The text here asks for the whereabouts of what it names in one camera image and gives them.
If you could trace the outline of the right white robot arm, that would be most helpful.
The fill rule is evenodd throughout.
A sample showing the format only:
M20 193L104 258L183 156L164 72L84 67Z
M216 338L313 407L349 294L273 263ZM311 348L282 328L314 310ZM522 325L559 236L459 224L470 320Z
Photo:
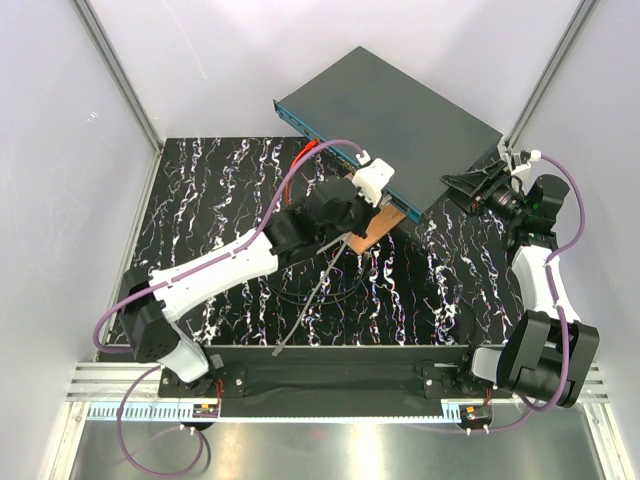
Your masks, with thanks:
M506 224L507 260L524 308L502 349L471 350L454 371L455 387L472 397L492 383L536 410L572 407L600 336L596 328L581 322L560 278L562 249L554 227L569 184L544 174L524 192L521 178L511 175L503 161L441 180L448 197L466 213L490 210Z

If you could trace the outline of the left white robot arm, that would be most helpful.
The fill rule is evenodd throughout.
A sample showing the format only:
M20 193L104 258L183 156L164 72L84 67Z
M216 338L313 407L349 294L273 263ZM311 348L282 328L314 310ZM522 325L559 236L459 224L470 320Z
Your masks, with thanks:
M196 396L215 386L204 349L177 325L194 307L239 284L305 262L349 234L364 237L379 211L382 187L332 177L233 243L153 274L131 268L118 295L117 319L133 359L159 363Z

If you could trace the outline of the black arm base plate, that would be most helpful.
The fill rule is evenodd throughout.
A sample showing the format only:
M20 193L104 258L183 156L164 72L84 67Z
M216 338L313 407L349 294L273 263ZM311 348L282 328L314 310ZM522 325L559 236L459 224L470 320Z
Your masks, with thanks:
M211 347L212 370L186 383L161 374L164 398L251 398L264 392L406 393L428 399L482 399L492 380L471 374L472 349L463 346Z

